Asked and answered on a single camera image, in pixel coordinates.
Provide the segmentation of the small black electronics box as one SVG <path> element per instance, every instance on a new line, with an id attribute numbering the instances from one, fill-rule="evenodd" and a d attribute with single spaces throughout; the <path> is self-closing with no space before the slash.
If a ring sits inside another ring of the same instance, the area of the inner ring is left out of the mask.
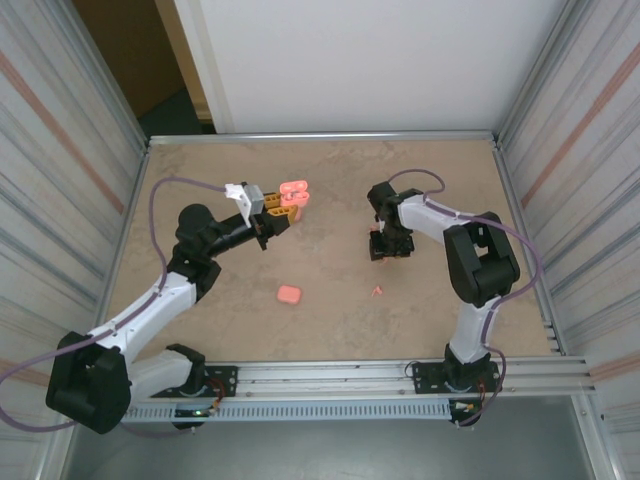
<path id="1" fill-rule="evenodd" d="M 481 418 L 484 401 L 476 399 L 450 399 L 450 422 L 456 428 L 473 427 Z"/>
<path id="2" fill-rule="evenodd" d="M 201 427 L 205 419 L 209 419 L 217 412 L 218 407 L 211 405 L 208 408 L 177 409 L 172 425 L 179 431 L 192 431 Z"/>

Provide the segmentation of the brown wooden door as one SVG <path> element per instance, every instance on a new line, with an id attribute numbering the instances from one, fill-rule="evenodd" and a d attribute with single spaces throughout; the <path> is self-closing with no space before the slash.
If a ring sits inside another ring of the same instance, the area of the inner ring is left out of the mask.
<path id="1" fill-rule="evenodd" d="M 156 0 L 71 0 L 136 117 L 161 106 L 197 119 Z"/>

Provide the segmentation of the aluminium side frame bar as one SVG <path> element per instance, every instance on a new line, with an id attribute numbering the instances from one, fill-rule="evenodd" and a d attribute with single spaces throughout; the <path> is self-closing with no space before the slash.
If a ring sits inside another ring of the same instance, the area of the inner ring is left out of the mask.
<path id="1" fill-rule="evenodd" d="M 135 213 L 136 205 L 137 205 L 140 191 L 142 188 L 142 183 L 144 181 L 144 176 L 145 176 L 147 165 L 149 162 L 150 150 L 151 150 L 151 147 L 147 145 L 144 151 L 144 154 L 141 157 L 141 162 L 139 164 L 138 170 L 136 172 L 136 176 L 134 178 L 131 196 L 129 198 L 129 202 L 126 206 L 126 210 L 123 216 L 123 221 L 121 225 L 120 234 L 118 236 L 118 241 L 113 250 L 111 265 L 108 270 L 108 275 L 105 277 L 104 288 L 107 288 L 108 286 L 110 286 L 116 276 L 116 272 L 119 264 L 119 258 L 121 257 L 122 251 L 124 249 L 124 245 L 126 243 L 128 231 L 133 219 L 133 215 Z"/>
<path id="2" fill-rule="evenodd" d="M 492 154 L 502 187 L 504 189 L 504 193 L 506 195 L 507 203 L 515 224 L 515 228 L 530 243 L 533 243 L 533 240 L 529 234 L 527 221 L 525 220 L 523 207 L 521 206 L 518 196 L 516 195 L 515 187 L 513 185 L 513 181 L 507 167 L 506 157 L 502 151 L 502 148 L 496 141 L 494 141 L 492 144 Z M 541 313 L 543 326 L 545 328 L 545 331 L 547 332 L 547 338 L 550 343 L 551 352 L 554 355 L 566 356 L 567 353 L 565 351 L 563 335 L 558 329 L 556 310 L 546 283 L 542 260 L 539 259 L 539 254 L 537 252 L 532 253 L 527 246 L 523 248 L 523 252 L 529 274 L 538 274 L 538 279 L 536 280 L 532 289 L 535 292 L 536 301 Z"/>

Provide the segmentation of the aluminium cross frame bar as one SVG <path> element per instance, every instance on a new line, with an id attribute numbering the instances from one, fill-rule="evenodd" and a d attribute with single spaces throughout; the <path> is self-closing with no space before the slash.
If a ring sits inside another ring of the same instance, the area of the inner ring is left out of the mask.
<path id="1" fill-rule="evenodd" d="M 494 141 L 487 130 L 436 130 L 394 132 L 248 133 L 203 135 L 154 135 L 149 146 L 187 144 L 254 144 L 340 141 Z"/>

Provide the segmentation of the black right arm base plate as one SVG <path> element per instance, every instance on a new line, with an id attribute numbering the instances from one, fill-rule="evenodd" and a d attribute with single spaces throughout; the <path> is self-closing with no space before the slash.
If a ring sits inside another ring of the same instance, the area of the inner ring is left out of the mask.
<path id="1" fill-rule="evenodd" d="M 493 361 L 459 364 L 457 362 L 417 362 L 411 365 L 416 394 L 477 394 L 481 387 L 493 392 L 500 378 Z"/>

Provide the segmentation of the white door frame trim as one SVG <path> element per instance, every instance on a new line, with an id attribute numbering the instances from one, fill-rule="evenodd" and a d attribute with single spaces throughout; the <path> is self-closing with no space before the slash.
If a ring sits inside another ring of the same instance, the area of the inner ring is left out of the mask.
<path id="1" fill-rule="evenodd" d="M 206 23 L 204 0 L 173 0 L 191 57 L 185 82 L 198 118 L 218 134 L 236 132 L 230 104 Z"/>

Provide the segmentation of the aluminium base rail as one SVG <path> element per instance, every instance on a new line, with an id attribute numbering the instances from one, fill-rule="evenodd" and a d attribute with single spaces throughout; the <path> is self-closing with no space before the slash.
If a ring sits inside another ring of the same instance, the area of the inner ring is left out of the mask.
<path id="1" fill-rule="evenodd" d="M 338 400 L 415 394 L 407 360 L 235 362 L 237 374 L 223 388 L 235 401 Z M 591 395 L 596 392 L 581 357 L 510 357 L 500 394 Z"/>

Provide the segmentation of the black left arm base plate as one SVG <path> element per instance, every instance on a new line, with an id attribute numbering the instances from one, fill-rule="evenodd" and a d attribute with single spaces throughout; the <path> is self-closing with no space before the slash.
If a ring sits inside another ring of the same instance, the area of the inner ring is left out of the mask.
<path id="1" fill-rule="evenodd" d="M 178 387 L 168 388 L 153 395 L 153 398 L 227 398 L 234 397 L 238 387 L 237 366 L 205 365 L 203 386 L 194 393 L 186 393 Z"/>

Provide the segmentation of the aluminium corner post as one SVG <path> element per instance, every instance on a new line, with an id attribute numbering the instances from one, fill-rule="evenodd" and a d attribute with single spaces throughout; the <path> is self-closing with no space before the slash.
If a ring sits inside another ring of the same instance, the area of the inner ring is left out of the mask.
<path id="1" fill-rule="evenodd" d="M 80 57 L 89 71 L 90 82 L 97 88 L 99 96 L 127 140 L 133 146 L 145 151 L 148 146 L 147 137 L 88 28 L 71 0 L 61 0 L 61 2 L 70 24 L 72 43 L 81 50 Z"/>
<path id="2" fill-rule="evenodd" d="M 542 44 L 524 83 L 504 115 L 498 127 L 493 132 L 494 143 L 500 147 L 513 134 L 513 131 L 522 122 L 530 108 L 534 97 L 542 87 L 549 75 L 554 62 L 561 50 L 573 34 L 576 25 L 583 16 L 584 11 L 590 7 L 593 0 L 565 0 L 557 19 L 554 21 L 548 36 Z"/>

